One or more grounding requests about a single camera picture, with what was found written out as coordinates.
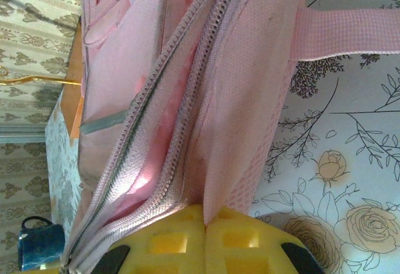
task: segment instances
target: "gold hanger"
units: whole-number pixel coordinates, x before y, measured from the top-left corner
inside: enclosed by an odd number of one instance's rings
[[[0,77],[5,77],[9,74],[9,71],[6,67],[0,66]],[[17,79],[0,79],[0,85],[15,85],[15,84],[23,84],[31,81],[49,81],[53,83],[61,83],[61,84],[71,84],[71,85],[81,85],[80,82],[62,79],[62,78],[53,78],[53,77],[45,77],[45,76],[26,76]]]

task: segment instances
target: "zipper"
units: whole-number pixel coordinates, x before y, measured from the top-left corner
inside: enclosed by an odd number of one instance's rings
[[[88,215],[86,215],[86,218],[88,218],[88,221],[83,224],[80,232],[74,237],[72,242],[70,242],[72,245],[70,245],[69,248],[66,248],[64,258],[67,260],[66,263],[64,263],[64,266],[60,269],[60,273],[65,273],[65,271],[68,270],[70,263],[71,265],[73,263],[72,268],[75,269],[75,273],[84,273],[86,270],[90,269],[90,266],[92,266],[91,263],[96,263],[96,260],[91,260],[88,258],[90,257],[89,255],[92,253],[92,251],[99,248],[99,245],[105,241],[111,245],[116,240],[132,233],[135,228],[144,226],[146,221],[151,221],[151,215],[163,204],[165,197],[168,195],[169,187],[176,177],[176,168],[178,166],[179,157],[183,153],[182,148],[184,139],[188,136],[188,123],[191,118],[193,104],[198,94],[199,82],[206,68],[206,63],[210,55],[211,48],[214,44],[216,33],[218,32],[219,25],[221,24],[222,18],[226,12],[229,0],[216,0],[216,4],[214,4],[204,28],[204,32],[199,42],[199,46],[197,47],[197,52],[192,64],[192,70],[189,74],[186,92],[178,112],[177,125],[174,129],[171,144],[166,156],[166,161],[161,172],[161,179],[154,190],[153,195],[132,214],[118,219],[101,228],[97,233],[95,233],[93,238],[91,238],[89,246],[86,246],[83,248],[82,252],[79,252],[79,256],[76,258],[77,260],[73,260],[71,262],[71,259],[75,257],[73,255],[76,253],[74,251],[79,245],[79,241],[85,232],[88,231],[88,228],[91,226],[91,224],[93,224],[98,218],[98,215],[104,208],[106,198],[109,196],[109,191],[112,189],[113,184],[115,184],[115,181],[118,179],[118,165],[120,165],[121,161],[123,160],[123,156],[119,155],[118,153],[121,150],[123,152],[127,151],[126,149],[128,147],[128,142],[126,140],[128,138],[133,138],[147,102],[151,99],[157,82],[163,76],[164,68],[170,55],[172,55],[174,52],[174,49],[184,36],[185,31],[194,19],[204,1],[205,0],[195,0],[195,3],[189,8],[187,15],[184,16],[178,28],[176,29],[176,32],[171,37],[171,40],[164,49],[164,52],[160,55],[157,61],[156,69],[152,72],[152,75],[150,75],[144,89],[138,94],[139,96],[137,96],[137,99],[134,100],[134,104],[131,105],[122,136],[120,137],[116,149],[114,150],[110,159],[114,162],[110,162],[110,166],[108,166],[105,170],[104,175],[107,176],[107,178],[105,181],[103,181],[102,185],[99,184],[92,198],[92,202],[95,203],[91,210],[87,211]],[[162,213],[162,215],[166,216],[181,209],[182,207],[183,206],[179,206],[177,204],[172,204],[167,208],[166,212]]]
[[[90,26],[95,25],[106,13],[109,12],[111,8],[113,8],[120,0],[110,0],[110,2],[104,7],[104,9],[93,19],[90,23]]]

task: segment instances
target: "blue mug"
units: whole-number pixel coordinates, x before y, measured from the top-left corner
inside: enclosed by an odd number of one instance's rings
[[[26,228],[26,222],[41,220],[47,223],[39,228]],[[41,216],[30,216],[22,221],[18,238],[19,271],[39,268],[45,263],[56,261],[63,253],[65,235],[62,225],[53,224]]]

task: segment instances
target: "patterned wallpaper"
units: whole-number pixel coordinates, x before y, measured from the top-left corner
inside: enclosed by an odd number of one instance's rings
[[[17,240],[23,219],[33,215],[51,219],[50,212],[45,144],[0,145],[0,273],[18,270]]]
[[[9,78],[65,77],[81,0],[0,0],[0,65]],[[0,86],[0,126],[44,127],[58,84]]]

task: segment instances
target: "pink strap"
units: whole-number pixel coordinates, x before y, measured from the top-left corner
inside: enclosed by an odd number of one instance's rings
[[[400,10],[298,9],[291,60],[359,53],[400,53]]]

